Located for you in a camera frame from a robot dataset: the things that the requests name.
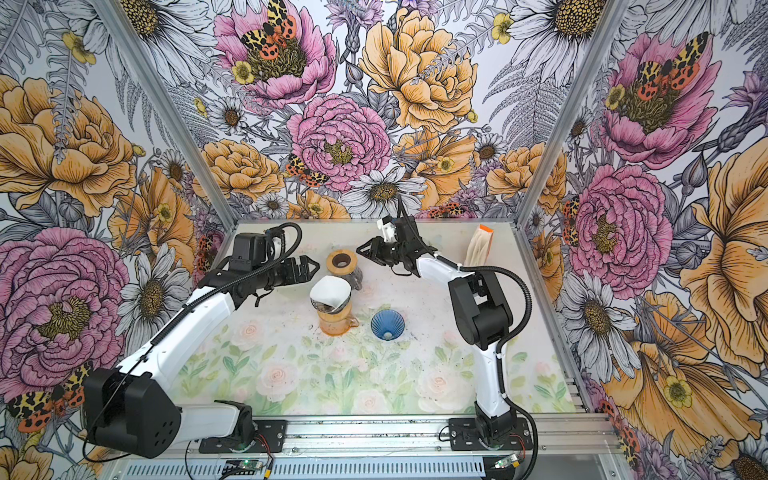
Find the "clear grey glass pitcher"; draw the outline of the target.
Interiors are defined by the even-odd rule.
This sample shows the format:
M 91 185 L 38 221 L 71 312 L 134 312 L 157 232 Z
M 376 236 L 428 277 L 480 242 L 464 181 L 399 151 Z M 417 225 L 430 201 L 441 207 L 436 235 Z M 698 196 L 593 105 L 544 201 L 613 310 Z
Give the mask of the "clear grey glass pitcher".
M 344 279 L 353 290 L 360 291 L 363 287 L 363 273 L 359 267 L 340 269 L 336 276 Z

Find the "single white coffee filter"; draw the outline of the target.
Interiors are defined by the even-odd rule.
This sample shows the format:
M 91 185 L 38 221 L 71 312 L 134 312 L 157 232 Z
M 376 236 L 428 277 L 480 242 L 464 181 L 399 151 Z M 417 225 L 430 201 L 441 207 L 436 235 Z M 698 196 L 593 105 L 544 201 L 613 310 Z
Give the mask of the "single white coffee filter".
M 310 290 L 312 307 L 318 312 L 338 313 L 349 303 L 352 288 L 342 278 L 324 276 Z

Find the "orange glass pitcher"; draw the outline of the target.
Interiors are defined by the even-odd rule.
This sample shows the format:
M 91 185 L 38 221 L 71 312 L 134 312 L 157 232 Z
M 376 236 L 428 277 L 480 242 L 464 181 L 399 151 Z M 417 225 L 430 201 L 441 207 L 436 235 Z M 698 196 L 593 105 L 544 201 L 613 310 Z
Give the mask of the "orange glass pitcher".
M 317 315 L 321 331 L 329 336 L 341 336 L 350 329 L 359 326 L 359 321 L 349 308 L 345 308 L 338 313 L 318 312 Z

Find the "blue glass dripper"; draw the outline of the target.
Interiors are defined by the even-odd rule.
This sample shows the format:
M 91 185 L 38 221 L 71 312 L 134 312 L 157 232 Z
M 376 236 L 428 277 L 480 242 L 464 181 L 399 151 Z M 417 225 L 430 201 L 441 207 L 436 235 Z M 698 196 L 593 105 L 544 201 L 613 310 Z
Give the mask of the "blue glass dripper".
M 404 317 L 392 309 L 376 312 L 370 323 L 373 335 L 382 341 L 398 339 L 405 331 Z

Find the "white coffee filter stack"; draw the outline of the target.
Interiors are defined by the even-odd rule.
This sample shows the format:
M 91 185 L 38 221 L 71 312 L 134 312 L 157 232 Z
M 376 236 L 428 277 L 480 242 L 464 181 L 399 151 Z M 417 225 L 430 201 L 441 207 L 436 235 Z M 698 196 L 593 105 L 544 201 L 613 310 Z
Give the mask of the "white coffee filter stack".
M 471 267 L 485 265 L 492 248 L 493 238 L 494 230 L 480 224 L 467 247 L 464 265 Z

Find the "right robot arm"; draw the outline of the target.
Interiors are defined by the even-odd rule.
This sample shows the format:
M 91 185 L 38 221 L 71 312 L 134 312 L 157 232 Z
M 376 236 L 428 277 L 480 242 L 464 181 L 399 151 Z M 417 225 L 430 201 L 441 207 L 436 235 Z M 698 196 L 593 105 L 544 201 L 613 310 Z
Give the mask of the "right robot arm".
M 475 425 L 480 439 L 490 446 L 501 442 L 518 426 L 522 410 L 507 393 L 503 358 L 505 345 L 527 326 L 532 297 L 526 282 L 517 274 L 496 266 L 464 266 L 427 245 L 412 216 L 389 215 L 377 221 L 380 234 L 360 245 L 356 253 L 393 268 L 401 265 L 418 278 L 447 287 L 457 330 L 474 347 Z M 497 276 L 513 280 L 524 297 L 522 318 L 514 315 Z

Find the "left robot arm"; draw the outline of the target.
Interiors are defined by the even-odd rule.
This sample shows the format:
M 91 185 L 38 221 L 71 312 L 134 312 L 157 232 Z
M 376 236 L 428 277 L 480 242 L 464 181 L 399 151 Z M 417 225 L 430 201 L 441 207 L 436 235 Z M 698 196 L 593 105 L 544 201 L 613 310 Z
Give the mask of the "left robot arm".
M 247 271 L 210 271 L 150 340 L 115 367 L 98 368 L 85 380 L 87 442 L 144 458 L 194 440 L 250 446 L 256 437 L 250 406 L 232 400 L 180 405 L 169 391 L 190 357 L 249 296 L 305 284 L 319 269 L 316 261 L 301 255 Z

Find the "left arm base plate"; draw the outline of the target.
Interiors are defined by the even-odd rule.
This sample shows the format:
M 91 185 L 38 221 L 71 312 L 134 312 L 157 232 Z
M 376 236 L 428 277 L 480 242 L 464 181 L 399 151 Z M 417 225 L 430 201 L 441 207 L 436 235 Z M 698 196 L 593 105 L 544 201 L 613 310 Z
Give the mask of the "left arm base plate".
M 283 451 L 288 422 L 286 420 L 255 420 L 254 438 L 248 442 L 237 442 L 229 438 L 206 438 L 200 441 L 201 454 L 253 454 Z

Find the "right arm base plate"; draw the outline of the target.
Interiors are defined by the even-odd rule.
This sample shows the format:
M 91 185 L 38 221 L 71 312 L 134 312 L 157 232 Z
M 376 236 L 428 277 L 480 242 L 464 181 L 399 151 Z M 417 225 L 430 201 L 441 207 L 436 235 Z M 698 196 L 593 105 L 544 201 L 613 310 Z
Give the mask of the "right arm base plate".
M 518 418 L 515 427 L 506 434 L 494 440 L 485 442 L 481 432 L 472 417 L 454 417 L 447 423 L 447 438 L 452 451 L 519 451 L 525 449 L 528 453 L 533 450 L 534 441 L 529 423 Z

